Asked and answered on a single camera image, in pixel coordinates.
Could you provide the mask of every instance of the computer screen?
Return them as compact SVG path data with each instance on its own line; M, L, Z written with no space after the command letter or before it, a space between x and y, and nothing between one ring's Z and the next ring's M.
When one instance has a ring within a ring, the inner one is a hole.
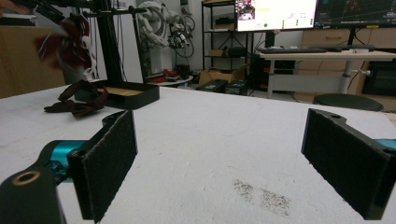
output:
M396 27L396 0L318 0L315 27Z
M314 27L318 0L235 0L235 30L261 32Z

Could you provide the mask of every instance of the brown cloth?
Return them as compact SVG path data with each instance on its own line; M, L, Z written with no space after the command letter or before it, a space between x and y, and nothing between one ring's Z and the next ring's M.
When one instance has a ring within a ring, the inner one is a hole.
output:
M83 36L90 35L87 19L82 16L66 18L60 26L65 35L49 34L35 40L40 60L64 71L75 71L81 65L84 69L92 67L88 46L82 41Z
M69 100L70 97L82 88L92 90L97 97L93 101L87 103L75 103L74 101ZM108 92L104 85L80 80L79 82L67 87L67 89L62 92L58 98L61 102L52 106L44 107L44 111L48 113L71 112L75 118L79 118L95 110L102 109L107 96Z

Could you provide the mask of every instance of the black pole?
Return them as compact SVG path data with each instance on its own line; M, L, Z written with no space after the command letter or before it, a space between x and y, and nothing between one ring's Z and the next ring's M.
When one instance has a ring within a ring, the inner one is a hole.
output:
M108 11L111 9L110 0L95 0L95 8ZM123 82L123 75L120 66L119 47L116 41L116 29L113 17L97 18L99 36L102 42L102 52L105 60L107 80Z
M353 39L355 39L355 35L356 35L356 28L351 28L349 30L349 39L347 40L348 45L352 45Z
M147 78L149 77L149 72L143 63L143 50L140 43L140 34L139 34L139 30L137 29L137 22L136 22L136 13L146 12L146 10L142 8L134 8L132 6L129 7L129 10L132 12L132 20L134 21L134 36L136 38L137 53L139 54L140 70L142 71L143 83L146 84Z

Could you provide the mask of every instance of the chair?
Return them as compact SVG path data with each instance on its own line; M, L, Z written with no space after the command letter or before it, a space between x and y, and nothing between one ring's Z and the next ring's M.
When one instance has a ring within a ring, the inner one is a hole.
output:
M316 105L330 105L370 111L381 111L384 108L379 102L367 97L343 93L317 95L314 97L313 103Z

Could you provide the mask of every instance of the desk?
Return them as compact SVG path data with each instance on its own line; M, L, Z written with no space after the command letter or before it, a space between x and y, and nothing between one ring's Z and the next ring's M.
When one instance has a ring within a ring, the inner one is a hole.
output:
M318 91L347 93L352 63L354 61L392 61L396 54L382 51L368 53L292 53L292 54L261 54L261 58L271 61L268 77L268 98L273 91ZM275 61L346 61L344 74L341 77L285 76L275 75Z
M57 88L0 100L0 181L31 165L48 142L85 140L106 107L82 119L46 114ZM134 112L138 155L101 223L394 224L396 190L381 221L364 221L301 153L309 107L337 113L372 138L396 138L381 113L160 87ZM74 187L58 193L81 220Z

